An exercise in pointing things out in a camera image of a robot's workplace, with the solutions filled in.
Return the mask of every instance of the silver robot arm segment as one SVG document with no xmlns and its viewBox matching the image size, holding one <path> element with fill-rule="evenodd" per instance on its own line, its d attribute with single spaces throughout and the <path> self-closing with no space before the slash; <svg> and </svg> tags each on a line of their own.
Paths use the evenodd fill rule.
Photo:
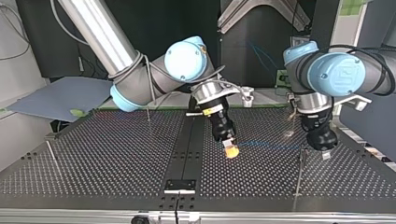
<svg viewBox="0 0 396 224">
<path fill-rule="evenodd" d="M 219 80 L 206 46 L 199 36 L 172 45 L 153 61 L 135 50 L 119 27 L 104 0 L 58 0 L 92 50 L 113 78 L 111 96 L 123 111 L 131 112 L 186 84 L 194 84 L 192 95 L 213 126 L 229 158 L 235 157 L 236 133 L 227 115 L 226 96 L 241 93 L 251 106 L 252 89 L 242 89 Z"/>
</svg>

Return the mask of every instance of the metal clamp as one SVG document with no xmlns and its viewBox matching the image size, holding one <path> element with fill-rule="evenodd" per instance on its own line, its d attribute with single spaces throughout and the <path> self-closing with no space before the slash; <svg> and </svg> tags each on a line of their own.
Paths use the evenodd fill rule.
<svg viewBox="0 0 396 224">
<path fill-rule="evenodd" d="M 253 92 L 254 89 L 251 87 L 242 87 L 242 90 L 244 91 L 244 95 L 246 98 L 242 98 L 242 104 L 244 107 L 252 107 L 253 106 Z"/>
<path fill-rule="evenodd" d="M 302 31 L 311 20 L 306 16 L 300 5 L 297 6 L 294 15 L 296 4 L 298 4 L 297 0 L 233 0 L 220 16 L 218 26 L 220 31 L 225 34 L 254 7 L 270 6 L 290 23 L 294 22 L 294 27 L 298 31 Z"/>
<path fill-rule="evenodd" d="M 311 95 L 319 95 L 318 97 L 310 97 L 308 99 L 300 98 L 297 100 L 298 111 L 302 114 L 314 114 L 319 111 L 323 111 L 331 107 L 331 103 L 328 96 L 313 93 Z M 350 94 L 345 97 L 335 97 L 334 106 L 347 105 L 355 110 L 362 111 L 372 100 L 362 97 L 357 94 Z"/>
</svg>

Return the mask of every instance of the green label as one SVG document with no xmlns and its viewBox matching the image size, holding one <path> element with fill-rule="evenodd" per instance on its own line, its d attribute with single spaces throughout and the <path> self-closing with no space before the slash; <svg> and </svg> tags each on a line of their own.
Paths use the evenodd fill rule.
<svg viewBox="0 0 396 224">
<path fill-rule="evenodd" d="M 344 0 L 341 6 L 341 16 L 354 16 L 359 15 L 363 0 Z"/>
</svg>

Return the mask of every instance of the dark background panel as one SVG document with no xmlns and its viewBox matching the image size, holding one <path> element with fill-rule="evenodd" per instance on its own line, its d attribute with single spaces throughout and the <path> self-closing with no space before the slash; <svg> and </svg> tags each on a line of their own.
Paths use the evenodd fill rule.
<svg viewBox="0 0 396 224">
<path fill-rule="evenodd" d="M 221 10 L 230 3 L 230 0 L 221 0 Z M 311 20 L 315 3 L 316 0 L 299 1 Z M 240 85 L 274 87 L 276 71 L 284 69 L 283 51 L 290 46 L 290 37 L 301 34 L 309 34 L 309 30 L 298 33 L 273 7 L 251 9 L 221 38 L 221 63 L 226 64 L 223 75 Z M 258 50 L 255 53 L 252 46 L 268 55 L 273 63 Z"/>
<path fill-rule="evenodd" d="M 106 0 L 136 49 L 154 60 L 175 42 L 200 35 L 217 64 L 219 0 Z M 23 23 L 32 42 L 42 77 L 84 76 L 106 78 L 106 71 L 88 46 L 77 43 L 52 15 L 50 0 L 17 0 Z M 58 5 L 58 14 L 72 33 L 80 36 Z M 79 70 L 79 59 L 84 70 Z"/>
<path fill-rule="evenodd" d="M 17 5 L 42 77 L 77 76 L 76 41 L 68 37 L 56 22 L 50 1 L 18 0 Z M 60 7 L 58 9 L 64 26 L 72 31 L 73 23 Z"/>
<path fill-rule="evenodd" d="M 136 49 L 154 60 L 175 42 L 199 35 L 212 63 L 226 65 L 222 73 L 240 85 L 274 87 L 277 69 L 283 69 L 283 51 L 298 33 L 274 8 L 253 8 L 227 34 L 218 32 L 218 18 L 230 0 L 106 0 L 120 27 Z M 313 21 L 312 38 L 321 47 L 330 44 L 339 0 L 304 0 L 299 4 Z M 17 0 L 42 77 L 84 76 L 106 78 L 106 70 L 89 46 L 69 37 L 54 19 L 50 0 Z M 64 25 L 80 36 L 57 4 Z M 82 61 L 84 71 L 79 69 Z"/>
</svg>

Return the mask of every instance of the silver connector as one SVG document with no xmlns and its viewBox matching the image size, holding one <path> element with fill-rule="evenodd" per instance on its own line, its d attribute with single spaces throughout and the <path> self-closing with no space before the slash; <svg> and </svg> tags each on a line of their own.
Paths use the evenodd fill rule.
<svg viewBox="0 0 396 224">
<path fill-rule="evenodd" d="M 332 106 L 330 96 L 320 93 L 297 95 L 295 98 L 297 109 L 302 114 L 315 114 Z M 344 97 L 334 97 L 334 106 L 347 105 L 358 111 L 362 111 L 372 100 L 357 94 Z"/>
<path fill-rule="evenodd" d="M 233 146 L 233 138 L 227 139 L 225 141 L 222 141 L 222 144 L 224 147 L 232 147 Z"/>
<path fill-rule="evenodd" d="M 242 87 L 242 90 L 244 91 L 244 96 L 245 98 L 242 98 L 242 104 L 244 107 L 252 107 L 253 106 L 253 92 L 254 89 L 250 87 Z"/>
<path fill-rule="evenodd" d="M 209 82 L 213 79 L 209 79 L 207 83 L 198 87 L 199 90 L 194 94 L 198 105 L 220 98 L 219 94 L 223 91 L 223 88 L 219 83 Z"/>
<path fill-rule="evenodd" d="M 191 113 L 191 112 L 187 112 L 186 113 L 186 117 L 198 117 L 198 116 L 203 116 L 204 113 L 200 112 L 200 113 Z"/>
<path fill-rule="evenodd" d="M 326 151 L 322 151 L 322 159 L 324 161 L 329 160 L 332 158 L 332 149 L 331 150 L 326 150 Z"/>
</svg>

